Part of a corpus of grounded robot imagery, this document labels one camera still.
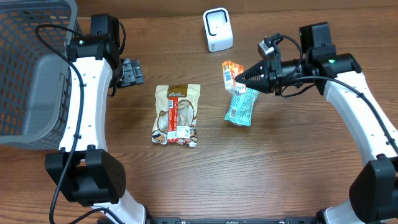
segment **food packet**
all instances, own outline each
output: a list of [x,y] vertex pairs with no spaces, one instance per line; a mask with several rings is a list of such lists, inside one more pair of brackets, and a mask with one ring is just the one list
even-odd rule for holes
[[236,125],[250,126],[251,115],[259,92],[247,88],[247,92],[241,96],[232,96],[229,110],[224,120],[230,121]]
[[244,71],[243,66],[232,61],[225,61],[222,65],[225,90],[234,96],[246,93],[246,85],[235,81],[235,77]]
[[156,120],[152,142],[196,147],[198,142],[197,111],[200,85],[158,85],[156,87]]

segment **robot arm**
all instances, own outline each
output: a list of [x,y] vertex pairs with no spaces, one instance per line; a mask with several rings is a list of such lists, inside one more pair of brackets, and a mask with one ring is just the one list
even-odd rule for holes
[[[336,79],[364,93],[382,118],[390,135],[394,139],[398,139],[396,128],[393,127],[373,98],[362,73],[356,73],[355,71],[340,73],[337,74]],[[374,117],[373,112],[369,109],[369,106],[361,98],[358,98],[357,94],[334,82],[326,82],[324,94],[326,99],[339,112],[351,135],[354,137],[363,160],[363,165],[365,166],[364,170],[366,170],[366,168],[371,171],[382,171],[382,169],[385,169],[383,173],[380,174],[385,178],[384,181],[377,180],[376,178],[368,183],[362,183],[360,181],[361,179],[367,179],[363,171],[363,175],[359,176],[355,182],[357,184],[355,185],[354,183],[350,188],[349,195],[352,201],[347,200],[339,206],[326,209],[323,214],[326,223],[360,224],[363,223],[361,220],[364,222],[369,220],[380,220],[383,215],[386,216],[384,219],[396,217],[397,214],[390,211],[396,206],[397,202],[397,198],[394,196],[396,190],[393,188],[395,168],[389,161],[385,161],[386,163],[378,161],[378,156],[384,154],[386,157],[394,158],[398,156],[397,153],[393,147],[388,144],[388,140]],[[369,166],[366,166],[369,161],[381,163],[380,166],[382,169],[370,169]],[[375,190],[367,191],[367,187],[375,187]],[[358,189],[363,190],[361,195],[355,195],[355,193],[358,193]],[[379,209],[377,212],[374,211],[379,207],[385,208]]]
[[[376,108],[386,125],[390,135],[398,139],[398,133],[395,127],[388,120],[383,110],[373,98],[362,73],[355,71],[337,74],[337,80],[347,83],[363,93],[366,98]],[[349,89],[333,82],[327,82],[324,94],[326,99],[336,108],[348,130],[354,137],[355,143],[361,154],[363,165],[377,159],[377,155],[384,154],[387,157],[398,156],[394,148],[388,143],[383,130],[369,106],[357,94]]]
[[[275,95],[282,95],[284,86],[315,83],[343,118],[364,164],[350,187],[350,200],[320,211],[317,218],[321,223],[357,224],[398,217],[398,133],[369,91],[361,67],[351,54],[336,54],[326,22],[300,28],[302,49],[292,40],[300,60],[281,61],[277,44],[284,37],[276,34],[260,42],[263,60],[238,75],[236,81]],[[305,63],[302,52],[306,52]]]
[[[92,16],[91,35],[74,37],[67,46],[68,59],[84,83],[80,135],[72,153],[81,98],[79,77],[71,68],[72,89],[67,126],[59,146],[60,152],[46,155],[45,168],[55,183],[59,183],[61,173],[67,170],[60,191],[69,202],[78,202],[84,207],[105,208],[101,211],[115,223],[144,224],[146,208],[126,190],[124,167],[107,153],[105,143],[108,88],[136,84],[135,79],[132,83],[131,76],[135,73],[131,74],[131,69],[128,70],[130,66],[126,63],[123,67],[121,65],[118,27],[118,20],[107,14]],[[72,162],[65,168],[69,157]]]

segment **blue snack wrapper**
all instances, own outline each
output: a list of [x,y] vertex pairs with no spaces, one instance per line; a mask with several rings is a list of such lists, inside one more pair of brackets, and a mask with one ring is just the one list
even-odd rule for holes
[[245,94],[232,96],[231,104],[224,120],[240,126],[250,126],[254,102],[256,102],[258,95],[259,92],[257,90],[247,88]]

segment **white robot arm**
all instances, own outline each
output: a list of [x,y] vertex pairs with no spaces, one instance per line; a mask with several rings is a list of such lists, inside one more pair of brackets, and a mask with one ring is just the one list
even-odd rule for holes
[[[88,150],[88,146],[92,147],[94,150],[100,149],[108,151],[104,133],[105,107],[108,87],[112,79],[112,69],[105,58],[96,60],[95,57],[82,57],[78,58],[73,64],[82,74],[83,82],[86,85],[84,95],[85,103],[80,126],[81,138],[78,141],[76,151]],[[60,150],[64,148],[65,152],[70,152],[72,148],[80,103],[80,84],[78,77],[74,70],[72,70],[71,75],[72,91],[67,128],[65,129],[60,143]],[[119,198],[117,203],[94,203],[92,207],[108,208],[126,224],[144,224],[146,220],[146,209],[144,206],[137,203],[127,190],[124,190],[123,196]],[[106,213],[106,216],[117,223],[109,213]]]
[[[383,123],[389,130],[390,135],[394,139],[398,139],[398,132],[395,127],[388,120],[383,110],[380,108],[368,85],[365,81],[365,76],[362,73],[346,72],[337,75],[337,78],[344,83],[349,84],[361,93],[364,93],[366,98],[377,109],[377,113],[382,118]],[[387,157],[397,157],[394,148],[388,143],[380,124],[374,117],[373,112],[369,106],[357,94],[349,89],[334,83],[327,82],[324,92],[326,99],[336,108],[337,112],[343,118],[349,129],[351,135],[354,137],[355,143],[361,154],[364,166],[373,160],[377,160],[377,155],[384,154]],[[349,200],[343,202],[341,205],[331,207],[325,210],[326,223],[363,223],[355,215]]]

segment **brown snack bag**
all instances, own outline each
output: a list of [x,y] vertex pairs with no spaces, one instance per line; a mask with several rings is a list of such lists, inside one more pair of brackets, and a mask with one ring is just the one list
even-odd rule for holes
[[195,147],[200,85],[159,85],[156,87],[156,120],[152,128],[152,142],[176,142]]

